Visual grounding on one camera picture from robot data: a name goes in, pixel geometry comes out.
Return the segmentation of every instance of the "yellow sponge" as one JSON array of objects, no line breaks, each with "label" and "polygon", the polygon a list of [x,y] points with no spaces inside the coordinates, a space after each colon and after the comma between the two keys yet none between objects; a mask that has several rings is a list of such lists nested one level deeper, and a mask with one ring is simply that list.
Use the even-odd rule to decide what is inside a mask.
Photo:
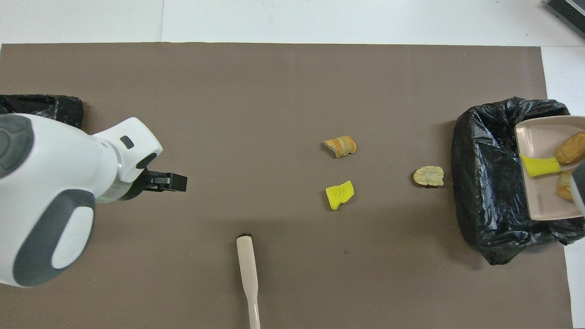
[{"label": "yellow sponge", "polygon": [[331,210],[337,210],[340,204],[346,203],[353,196],[353,184],[348,180],[341,185],[326,188],[325,193]]},{"label": "yellow sponge", "polygon": [[520,154],[520,158],[522,159],[524,168],[526,168],[526,172],[530,177],[560,172],[560,164],[555,157],[537,159],[535,157],[528,157]]}]

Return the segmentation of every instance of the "white table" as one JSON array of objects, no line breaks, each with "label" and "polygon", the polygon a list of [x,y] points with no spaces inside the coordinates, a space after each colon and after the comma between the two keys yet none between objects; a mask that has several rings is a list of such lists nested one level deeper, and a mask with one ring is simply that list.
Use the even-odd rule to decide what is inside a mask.
[{"label": "white table", "polygon": [[[160,41],[540,46],[548,97],[585,115],[585,39],[541,0],[0,1],[0,44]],[[585,327],[585,241],[565,252]]]}]

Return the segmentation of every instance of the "brush handle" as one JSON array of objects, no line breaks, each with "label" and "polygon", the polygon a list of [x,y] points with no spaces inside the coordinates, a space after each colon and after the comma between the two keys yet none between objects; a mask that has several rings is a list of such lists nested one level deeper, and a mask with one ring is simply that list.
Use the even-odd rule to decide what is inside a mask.
[{"label": "brush handle", "polygon": [[250,318],[250,329],[260,329],[260,314],[258,313],[258,301],[248,301],[248,316]]},{"label": "brush handle", "polygon": [[256,258],[252,238],[240,237],[236,240],[238,246],[238,260],[242,274],[242,286],[248,299],[248,314],[250,329],[260,329],[260,315],[258,314],[258,275],[256,272]]}]

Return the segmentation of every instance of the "orange food piece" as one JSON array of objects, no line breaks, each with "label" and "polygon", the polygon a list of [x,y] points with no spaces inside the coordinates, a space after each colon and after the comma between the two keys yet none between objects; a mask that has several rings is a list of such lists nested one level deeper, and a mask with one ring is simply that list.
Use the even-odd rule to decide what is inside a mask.
[{"label": "orange food piece", "polygon": [[560,164],[569,165],[585,156],[585,132],[578,132],[569,137],[555,150],[555,158]]},{"label": "orange food piece", "polygon": [[340,158],[350,153],[356,153],[356,142],[350,136],[341,136],[328,139],[323,142],[330,150],[335,152],[335,156]]}]

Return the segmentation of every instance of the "white robot body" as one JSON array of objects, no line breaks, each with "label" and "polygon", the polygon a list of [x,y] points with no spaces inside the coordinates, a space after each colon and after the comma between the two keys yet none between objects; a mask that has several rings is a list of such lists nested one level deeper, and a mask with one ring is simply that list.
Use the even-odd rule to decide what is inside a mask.
[{"label": "white robot body", "polygon": [[122,197],[162,152],[130,118],[89,136],[35,115],[0,116],[0,282],[35,286],[87,244],[95,202]]}]

